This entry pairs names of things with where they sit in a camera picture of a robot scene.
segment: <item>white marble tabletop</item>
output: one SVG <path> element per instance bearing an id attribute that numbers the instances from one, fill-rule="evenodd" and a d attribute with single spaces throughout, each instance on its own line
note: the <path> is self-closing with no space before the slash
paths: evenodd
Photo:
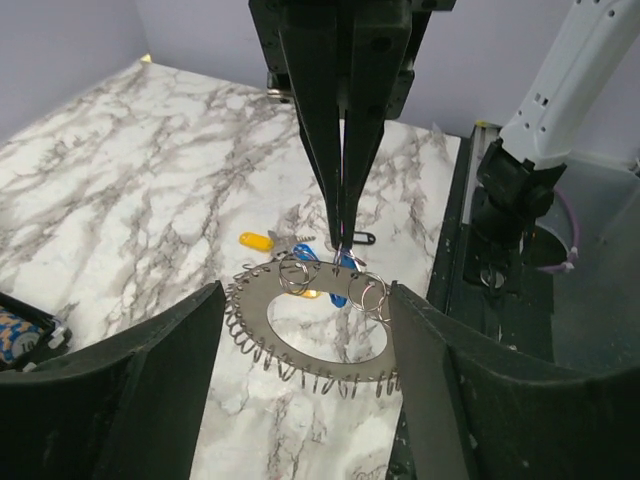
<path id="1" fill-rule="evenodd" d="M 426 293 L 458 147 L 387 122 L 357 225 L 377 243 L 355 253 L 388 282 Z M 0 147 L 0 290 L 66 319 L 76 350 L 264 263 L 238 236 L 269 229 L 315 235 L 332 257 L 293 108 L 253 88 L 136 63 Z M 384 345 L 327 295 L 272 306 L 306 353 L 354 361 Z M 382 479 L 400 405 L 284 383 L 225 331 L 192 478 Z"/>

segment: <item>white robotic arm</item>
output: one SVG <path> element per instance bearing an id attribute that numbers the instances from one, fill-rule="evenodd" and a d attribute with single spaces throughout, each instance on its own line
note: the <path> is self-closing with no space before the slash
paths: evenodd
<path id="1" fill-rule="evenodd" d="M 529 93 L 500 133 L 504 150 L 536 170 L 560 165 L 639 33 L 640 0 L 573 0 Z"/>

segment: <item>marble table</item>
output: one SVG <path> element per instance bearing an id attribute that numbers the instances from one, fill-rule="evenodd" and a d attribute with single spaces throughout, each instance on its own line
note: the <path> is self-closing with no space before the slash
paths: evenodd
<path id="1" fill-rule="evenodd" d="M 360 203 L 358 228 L 378 241 L 356 254 L 420 294 L 458 148 L 388 122 Z M 264 263 L 238 236 L 268 229 L 315 235 L 332 258 L 293 108 L 253 88 L 136 63 L 0 147 L 0 290 L 66 319 L 76 350 Z M 370 358 L 386 341 L 326 295 L 281 296 L 269 315 L 328 360 Z M 343 400 L 284 383 L 224 332 L 192 478 L 382 479 L 400 405 L 400 393 Z"/>

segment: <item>wall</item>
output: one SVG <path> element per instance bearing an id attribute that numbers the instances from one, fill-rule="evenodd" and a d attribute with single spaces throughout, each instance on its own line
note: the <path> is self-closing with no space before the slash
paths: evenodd
<path id="1" fill-rule="evenodd" d="M 520 104 L 572 0 L 457 0 L 432 18 L 402 121 L 468 135 Z M 248 0 L 136 0 L 155 62 L 265 86 Z M 640 42 L 594 105 L 576 148 L 610 161 L 640 148 Z"/>
<path id="2" fill-rule="evenodd" d="M 0 141 L 146 51 L 133 0 L 3 0 Z"/>

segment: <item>metal plate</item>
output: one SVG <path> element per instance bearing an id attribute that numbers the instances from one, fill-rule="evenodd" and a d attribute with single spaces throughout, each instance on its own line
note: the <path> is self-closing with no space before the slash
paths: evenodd
<path id="1" fill-rule="evenodd" d="M 311 290 L 335 293 L 342 297 L 351 295 L 351 298 L 360 301 L 368 282 L 371 281 L 371 277 L 366 273 L 358 273 L 331 263 L 304 263 L 312 278 L 308 285 Z M 300 352 L 283 341 L 273 330 L 267 318 L 269 304 L 284 293 L 280 285 L 278 266 L 279 262 L 271 262 L 249 270 L 237 279 L 232 291 L 231 299 L 236 309 L 236 317 L 254 342 L 262 345 L 264 350 L 271 348 L 273 356 L 282 362 L 319 377 L 347 382 L 379 382 L 396 377 L 396 358 L 391 328 L 384 322 L 380 322 L 387 335 L 384 350 L 378 356 L 360 363 L 337 363 L 318 359 Z M 301 269 L 288 268 L 284 273 L 293 281 L 305 281 L 305 274 Z M 365 297 L 364 306 L 367 309 L 373 308 L 379 303 L 380 298 L 379 294 L 368 295 Z M 381 305 L 381 317 L 389 318 L 387 299 Z"/>

